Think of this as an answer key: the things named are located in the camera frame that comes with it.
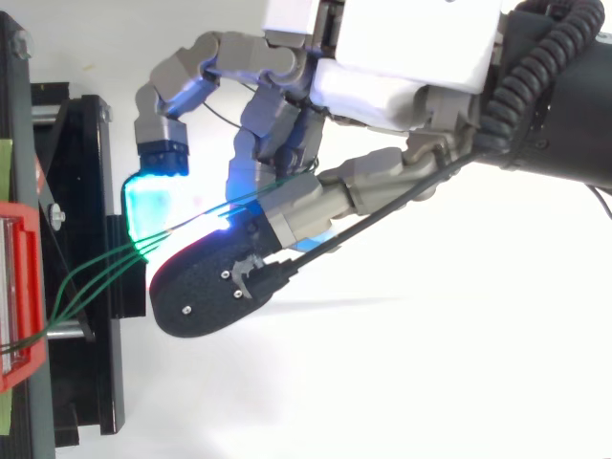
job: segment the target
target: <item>metal rod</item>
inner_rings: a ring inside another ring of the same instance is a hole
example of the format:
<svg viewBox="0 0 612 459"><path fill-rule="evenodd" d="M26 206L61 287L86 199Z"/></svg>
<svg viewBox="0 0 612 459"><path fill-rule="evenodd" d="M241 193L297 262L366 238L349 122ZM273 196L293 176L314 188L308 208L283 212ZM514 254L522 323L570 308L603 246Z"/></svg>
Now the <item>metal rod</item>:
<svg viewBox="0 0 612 459"><path fill-rule="evenodd" d="M35 105L32 107L34 126L45 126L55 123L60 105Z"/></svg>
<svg viewBox="0 0 612 459"><path fill-rule="evenodd" d="M78 339L85 338L83 330L80 328L78 320L67 320L47 333L47 339Z"/></svg>

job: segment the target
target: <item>blue light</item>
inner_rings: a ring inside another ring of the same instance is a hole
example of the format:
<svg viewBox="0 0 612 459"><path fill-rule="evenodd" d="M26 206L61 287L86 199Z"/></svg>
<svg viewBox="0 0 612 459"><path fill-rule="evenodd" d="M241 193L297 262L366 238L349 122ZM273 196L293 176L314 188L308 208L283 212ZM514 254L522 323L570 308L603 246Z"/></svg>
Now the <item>blue light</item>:
<svg viewBox="0 0 612 459"><path fill-rule="evenodd" d="M202 183L190 176L137 175L125 183L123 192L128 233L139 250L151 241L138 241L176 227L213 207ZM149 262L155 259L160 263L208 234L227 229L230 224L219 217L226 210L202 215L174 230L157 250L143 256Z"/></svg>

